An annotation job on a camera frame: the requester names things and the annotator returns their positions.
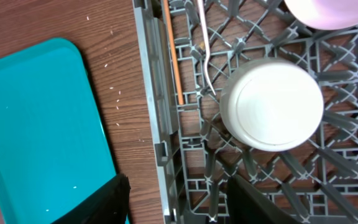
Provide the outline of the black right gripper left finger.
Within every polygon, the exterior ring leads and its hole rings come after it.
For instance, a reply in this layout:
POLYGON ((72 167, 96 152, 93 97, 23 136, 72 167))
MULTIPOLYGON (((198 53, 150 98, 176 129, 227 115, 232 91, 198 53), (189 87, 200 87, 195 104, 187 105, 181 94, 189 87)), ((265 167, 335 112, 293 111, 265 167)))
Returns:
POLYGON ((118 174, 53 224, 125 224, 130 191, 128 177, 118 174))

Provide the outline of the white bowl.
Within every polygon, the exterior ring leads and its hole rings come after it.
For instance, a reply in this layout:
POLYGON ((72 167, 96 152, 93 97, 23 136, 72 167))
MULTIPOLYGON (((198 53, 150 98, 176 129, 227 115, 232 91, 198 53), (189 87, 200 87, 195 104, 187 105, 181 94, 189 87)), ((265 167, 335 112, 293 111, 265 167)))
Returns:
POLYGON ((301 67, 286 60, 246 62, 226 82, 219 101, 221 119, 238 141, 268 152, 303 144, 324 113, 321 89, 301 67))

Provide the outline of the wooden chopstick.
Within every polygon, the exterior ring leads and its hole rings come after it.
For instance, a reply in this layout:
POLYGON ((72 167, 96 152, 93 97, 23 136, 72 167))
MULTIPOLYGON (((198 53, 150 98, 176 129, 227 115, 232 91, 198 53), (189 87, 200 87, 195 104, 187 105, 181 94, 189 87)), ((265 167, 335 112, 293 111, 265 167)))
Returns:
POLYGON ((173 65, 173 72, 175 77, 175 85, 176 90, 178 94, 178 104, 183 105, 184 104, 184 98, 183 98, 183 91, 181 88, 181 80, 180 80, 180 72, 178 67, 178 61, 177 61, 177 53, 175 48, 175 41, 173 37, 173 27, 172 27, 172 20, 170 17, 170 10, 169 10, 169 3, 168 0, 163 0, 163 10, 164 10, 164 16, 167 23, 167 33, 168 33, 168 39, 170 44, 170 52, 172 56, 172 65, 173 65))

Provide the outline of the pink bowl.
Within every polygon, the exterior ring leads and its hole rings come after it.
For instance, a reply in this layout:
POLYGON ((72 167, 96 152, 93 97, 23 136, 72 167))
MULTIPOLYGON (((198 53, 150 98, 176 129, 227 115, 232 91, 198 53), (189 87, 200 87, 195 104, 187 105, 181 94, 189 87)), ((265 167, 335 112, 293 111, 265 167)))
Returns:
POLYGON ((358 25, 358 0, 285 0, 285 4, 300 22, 314 29, 358 25))

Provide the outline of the white plastic fork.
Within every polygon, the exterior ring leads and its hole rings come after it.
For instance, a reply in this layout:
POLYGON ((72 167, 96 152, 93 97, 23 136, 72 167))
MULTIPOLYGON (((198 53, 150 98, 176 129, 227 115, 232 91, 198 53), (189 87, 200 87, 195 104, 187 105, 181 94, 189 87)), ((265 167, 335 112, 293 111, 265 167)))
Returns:
POLYGON ((203 0, 197 0, 197 6, 198 6, 198 14, 200 17, 200 24, 201 24, 201 31, 203 35, 203 43, 204 43, 204 51, 205 51, 205 58, 203 62, 203 71, 204 71, 204 77, 206 80, 206 83, 208 84, 209 88, 211 89, 213 95, 216 95, 216 92, 214 90, 213 84, 210 80, 209 73, 208 73, 208 65, 209 60, 211 58, 211 51, 210 51, 210 45, 209 45, 209 37, 208 37, 208 28, 206 25, 206 16, 204 11, 204 1, 203 0))

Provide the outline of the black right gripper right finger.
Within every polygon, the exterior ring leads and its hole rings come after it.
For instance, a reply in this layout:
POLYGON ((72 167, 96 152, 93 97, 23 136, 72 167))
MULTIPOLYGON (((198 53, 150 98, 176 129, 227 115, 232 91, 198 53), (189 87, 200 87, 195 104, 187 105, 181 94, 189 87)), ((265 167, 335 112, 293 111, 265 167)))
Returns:
POLYGON ((300 224, 239 175, 228 179, 226 195, 230 223, 300 224))

